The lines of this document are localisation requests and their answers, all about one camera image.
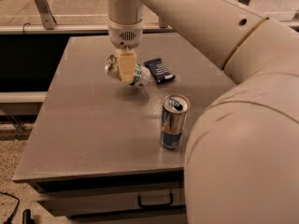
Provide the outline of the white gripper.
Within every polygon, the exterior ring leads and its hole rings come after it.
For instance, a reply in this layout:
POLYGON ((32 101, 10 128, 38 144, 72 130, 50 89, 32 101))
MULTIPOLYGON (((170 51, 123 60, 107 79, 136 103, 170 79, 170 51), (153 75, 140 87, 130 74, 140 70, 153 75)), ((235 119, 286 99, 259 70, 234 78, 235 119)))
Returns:
POLYGON ((134 78, 137 56, 135 49, 142 40, 143 21, 133 24, 120 24, 108 20, 108 34, 117 52, 121 81, 131 83, 134 78))

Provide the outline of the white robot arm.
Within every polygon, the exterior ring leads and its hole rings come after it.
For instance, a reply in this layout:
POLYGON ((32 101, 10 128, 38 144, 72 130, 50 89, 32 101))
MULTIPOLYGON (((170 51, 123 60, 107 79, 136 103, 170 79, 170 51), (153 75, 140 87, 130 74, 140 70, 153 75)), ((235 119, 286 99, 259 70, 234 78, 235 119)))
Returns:
MULTIPOLYGON (((107 0, 132 23, 132 0, 107 0)), ((189 224, 299 224, 299 34, 234 0, 138 0, 235 87, 192 127, 184 160, 189 224)))

